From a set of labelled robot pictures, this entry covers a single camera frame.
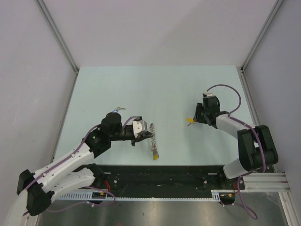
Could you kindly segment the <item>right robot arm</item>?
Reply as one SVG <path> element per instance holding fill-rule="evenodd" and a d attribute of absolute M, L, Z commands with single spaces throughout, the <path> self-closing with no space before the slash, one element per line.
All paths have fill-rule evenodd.
<path fill-rule="evenodd" d="M 249 125 L 238 120 L 227 111 L 220 110 L 219 99 L 212 94 L 204 94 L 203 102 L 197 103 L 194 122 L 206 124 L 224 131 L 238 142 L 238 158 L 223 166 L 217 184 L 228 189 L 234 178 L 254 170 L 265 170 L 278 163 L 279 156 L 270 129 L 266 125 Z"/>

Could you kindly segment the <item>metal keyring disc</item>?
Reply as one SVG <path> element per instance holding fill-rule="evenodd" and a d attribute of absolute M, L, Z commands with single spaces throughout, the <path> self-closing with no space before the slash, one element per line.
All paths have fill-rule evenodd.
<path fill-rule="evenodd" d="M 153 155 L 155 155 L 157 154 L 157 144 L 156 144 L 154 123 L 150 124 L 150 132 L 153 134 L 153 137 L 151 138 L 151 151 Z"/>

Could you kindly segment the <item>yellow tag key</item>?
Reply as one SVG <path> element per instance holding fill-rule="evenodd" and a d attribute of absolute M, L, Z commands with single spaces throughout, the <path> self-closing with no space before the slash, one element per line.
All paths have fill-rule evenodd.
<path fill-rule="evenodd" d="M 194 118 L 186 118 L 186 121 L 188 122 L 187 126 L 190 126 L 196 122 Z"/>

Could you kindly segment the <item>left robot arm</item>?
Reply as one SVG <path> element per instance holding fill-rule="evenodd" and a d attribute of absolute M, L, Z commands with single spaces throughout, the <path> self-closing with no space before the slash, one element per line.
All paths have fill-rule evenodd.
<path fill-rule="evenodd" d="M 122 124 L 119 113 L 108 113 L 69 153 L 35 172 L 26 169 L 20 173 L 16 193 L 27 192 L 26 212 L 31 216 L 44 212 L 63 192 L 101 187 L 104 173 L 97 165 L 89 164 L 78 173 L 74 170 L 109 150 L 113 141 L 129 140 L 135 146 L 154 137 L 141 116 L 132 116 L 129 121 L 131 124 Z"/>

